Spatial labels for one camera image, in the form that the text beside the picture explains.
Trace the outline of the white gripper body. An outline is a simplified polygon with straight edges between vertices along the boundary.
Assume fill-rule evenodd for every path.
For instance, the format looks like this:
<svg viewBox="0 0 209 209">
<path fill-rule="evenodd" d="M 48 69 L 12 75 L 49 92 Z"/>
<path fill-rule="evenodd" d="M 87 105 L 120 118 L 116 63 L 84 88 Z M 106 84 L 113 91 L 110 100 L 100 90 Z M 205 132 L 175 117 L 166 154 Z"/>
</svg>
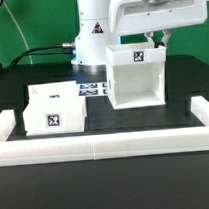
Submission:
<svg viewBox="0 0 209 209">
<path fill-rule="evenodd" d="M 117 36 L 150 33 L 207 20 L 206 0 L 111 0 L 110 32 Z"/>
</svg>

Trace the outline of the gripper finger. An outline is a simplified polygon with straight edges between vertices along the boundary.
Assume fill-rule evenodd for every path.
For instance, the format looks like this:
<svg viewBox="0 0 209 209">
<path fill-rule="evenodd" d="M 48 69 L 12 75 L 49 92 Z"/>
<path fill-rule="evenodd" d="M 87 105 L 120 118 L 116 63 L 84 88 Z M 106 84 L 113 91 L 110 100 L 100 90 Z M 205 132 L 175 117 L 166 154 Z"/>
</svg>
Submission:
<svg viewBox="0 0 209 209">
<path fill-rule="evenodd" d="M 148 40 L 149 48 L 156 48 L 156 42 L 154 42 L 154 32 L 145 33 L 144 37 Z"/>
<path fill-rule="evenodd" d="M 164 46 L 167 46 L 167 43 L 168 41 L 170 40 L 171 38 L 171 30 L 170 29 L 167 29 L 167 30 L 164 30 L 162 32 L 163 36 L 162 36 L 162 40 L 161 40 L 161 43 L 164 45 Z"/>
</svg>

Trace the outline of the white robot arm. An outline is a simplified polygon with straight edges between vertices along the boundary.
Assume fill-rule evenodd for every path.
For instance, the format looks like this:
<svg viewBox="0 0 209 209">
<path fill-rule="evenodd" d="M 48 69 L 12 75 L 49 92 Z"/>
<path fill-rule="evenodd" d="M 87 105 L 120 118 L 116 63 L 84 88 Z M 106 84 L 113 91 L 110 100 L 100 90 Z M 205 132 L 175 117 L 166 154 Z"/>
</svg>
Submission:
<svg viewBox="0 0 209 209">
<path fill-rule="evenodd" d="M 206 0 L 77 0 L 80 31 L 75 37 L 77 68 L 98 71 L 105 67 L 107 45 L 118 45 L 123 36 L 150 36 L 163 31 L 200 25 L 207 20 Z"/>
</svg>

